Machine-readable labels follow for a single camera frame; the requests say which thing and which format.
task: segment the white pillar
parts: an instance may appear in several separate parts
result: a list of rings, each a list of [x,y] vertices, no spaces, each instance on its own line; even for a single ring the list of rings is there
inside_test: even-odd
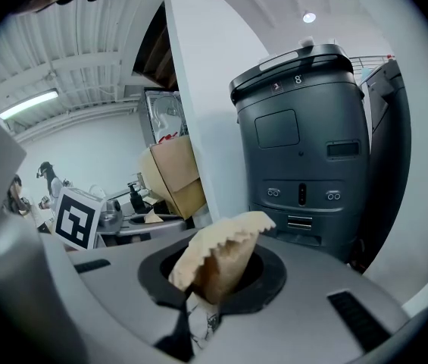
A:
[[[230,81],[267,50],[224,0],[166,0],[168,33],[198,171],[212,220],[248,210]]]

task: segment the corrugated metal ceiling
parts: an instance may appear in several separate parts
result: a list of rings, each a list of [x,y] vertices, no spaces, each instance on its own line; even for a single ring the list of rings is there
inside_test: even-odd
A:
[[[136,12],[130,0],[75,0],[9,17],[0,27],[0,112],[56,88],[56,100],[12,118],[27,129],[67,111],[121,101],[120,50]]]

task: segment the black slot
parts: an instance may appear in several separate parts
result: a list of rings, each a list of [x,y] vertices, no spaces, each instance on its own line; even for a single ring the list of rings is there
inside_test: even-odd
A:
[[[106,267],[107,265],[111,265],[111,263],[106,259],[98,259],[92,260],[91,262],[85,262],[76,264],[74,268],[77,271],[77,274],[83,274],[84,272],[94,271],[98,268]]]
[[[377,348],[390,335],[348,291],[328,296],[335,310],[366,352]]]
[[[299,184],[298,186],[298,204],[301,206],[306,205],[306,185]]]
[[[336,156],[356,156],[360,154],[358,142],[353,143],[333,143],[326,148],[329,157]]]
[[[311,230],[311,223],[313,218],[310,217],[297,217],[294,215],[288,216],[288,227],[296,229]]]

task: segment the ceiling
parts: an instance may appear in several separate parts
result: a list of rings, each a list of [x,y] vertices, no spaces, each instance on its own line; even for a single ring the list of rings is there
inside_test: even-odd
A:
[[[162,2],[75,0],[6,19],[0,27],[0,112],[48,89],[59,92],[15,115],[8,122],[12,133],[87,108],[134,106],[142,86],[157,86],[133,73],[133,65]]]
[[[382,32],[358,0],[225,0],[253,29],[270,54],[297,49],[313,36],[316,43],[335,39],[350,57],[391,52]],[[306,11],[317,19],[306,24]]]

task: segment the gray machine surface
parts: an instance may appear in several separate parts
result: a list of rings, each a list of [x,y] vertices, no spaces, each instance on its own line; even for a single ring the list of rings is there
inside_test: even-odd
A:
[[[251,210],[278,239],[347,260],[367,196],[369,143],[353,67],[337,45],[264,62],[230,83]]]
[[[157,305],[139,282],[142,261],[196,230],[144,243],[66,253],[42,236],[54,286],[88,351],[89,362],[178,362],[153,347],[176,328],[180,312]],[[375,284],[331,256],[269,237],[258,241],[283,261],[283,289],[260,312],[225,315],[209,345],[192,362],[350,362],[364,354],[328,296],[348,291],[388,335],[408,320]],[[74,266],[109,265],[77,273]]]

